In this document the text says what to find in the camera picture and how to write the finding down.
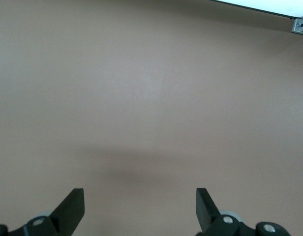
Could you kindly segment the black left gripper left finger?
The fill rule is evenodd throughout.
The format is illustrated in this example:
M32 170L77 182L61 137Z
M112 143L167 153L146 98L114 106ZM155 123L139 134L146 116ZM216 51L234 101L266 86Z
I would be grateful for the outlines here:
M71 236L84 214L84 190L75 188L49 216L35 217L13 231L0 224L0 236Z

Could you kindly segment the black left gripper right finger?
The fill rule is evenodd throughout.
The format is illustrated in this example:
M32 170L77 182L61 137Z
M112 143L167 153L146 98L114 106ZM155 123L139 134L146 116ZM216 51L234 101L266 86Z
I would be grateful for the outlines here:
M255 228L236 217L221 213L205 188L196 189L196 216L201 227L199 236L289 236L281 225L259 222Z

